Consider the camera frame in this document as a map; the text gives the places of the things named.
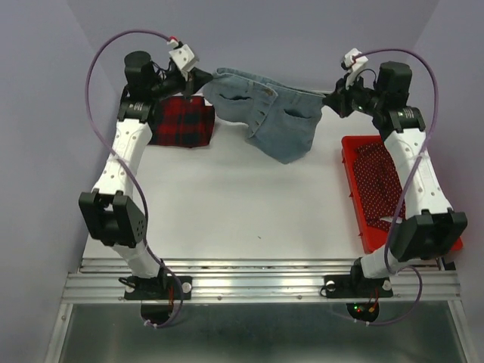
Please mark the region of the light blue denim skirt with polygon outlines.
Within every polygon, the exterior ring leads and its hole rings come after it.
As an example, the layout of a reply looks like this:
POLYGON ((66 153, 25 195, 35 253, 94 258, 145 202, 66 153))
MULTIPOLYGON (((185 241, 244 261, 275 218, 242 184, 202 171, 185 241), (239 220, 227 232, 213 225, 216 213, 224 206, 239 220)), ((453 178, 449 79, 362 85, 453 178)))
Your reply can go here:
POLYGON ((311 150, 325 98, 321 92, 231 68, 218 68, 203 96, 218 118, 247 126, 248 144, 283 164, 311 150))

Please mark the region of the red navy plaid skirt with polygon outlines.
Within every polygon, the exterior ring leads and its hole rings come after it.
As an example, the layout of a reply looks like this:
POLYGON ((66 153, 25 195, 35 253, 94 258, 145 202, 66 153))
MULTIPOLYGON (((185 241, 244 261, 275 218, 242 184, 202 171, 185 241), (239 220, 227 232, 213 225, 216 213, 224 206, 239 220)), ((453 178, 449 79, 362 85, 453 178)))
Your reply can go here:
POLYGON ((173 96, 160 102, 151 127, 149 145, 166 147, 208 146, 215 126, 215 109, 203 96, 173 96))

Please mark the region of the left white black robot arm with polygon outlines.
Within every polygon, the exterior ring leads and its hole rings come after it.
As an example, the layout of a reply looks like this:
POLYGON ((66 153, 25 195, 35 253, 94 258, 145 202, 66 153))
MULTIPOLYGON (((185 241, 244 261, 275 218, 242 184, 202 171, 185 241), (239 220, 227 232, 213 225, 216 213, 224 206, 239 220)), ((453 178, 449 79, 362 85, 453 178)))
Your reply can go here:
POLYGON ((159 298, 168 289, 167 270, 146 241, 147 210, 133 201, 141 189, 136 180, 144 149, 161 102, 177 94, 191 96, 212 80, 196 67, 197 56, 187 46, 171 51, 167 70, 161 70, 145 51, 124 59, 126 85, 116 117, 116 133, 105 142, 109 156, 99 179, 79 196, 79 208, 92 239, 118 253, 131 269, 122 283, 134 291, 159 298))

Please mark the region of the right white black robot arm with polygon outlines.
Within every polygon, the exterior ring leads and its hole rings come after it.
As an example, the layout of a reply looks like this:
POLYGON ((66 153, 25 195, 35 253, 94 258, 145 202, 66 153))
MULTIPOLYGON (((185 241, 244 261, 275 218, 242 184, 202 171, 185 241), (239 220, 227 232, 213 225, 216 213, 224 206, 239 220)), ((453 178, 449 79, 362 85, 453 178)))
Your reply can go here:
POLYGON ((382 63, 373 88, 367 88, 359 77, 366 61, 351 57, 342 62, 346 74, 324 105, 342 118, 355 111, 371 116, 396 167, 405 218, 391 224, 385 246, 354 262, 348 286, 357 295, 365 295, 375 280, 388 278, 410 260, 446 255, 467 227, 465 213, 454 210, 439 184, 427 151, 430 132, 424 118, 407 104, 411 68, 382 63))

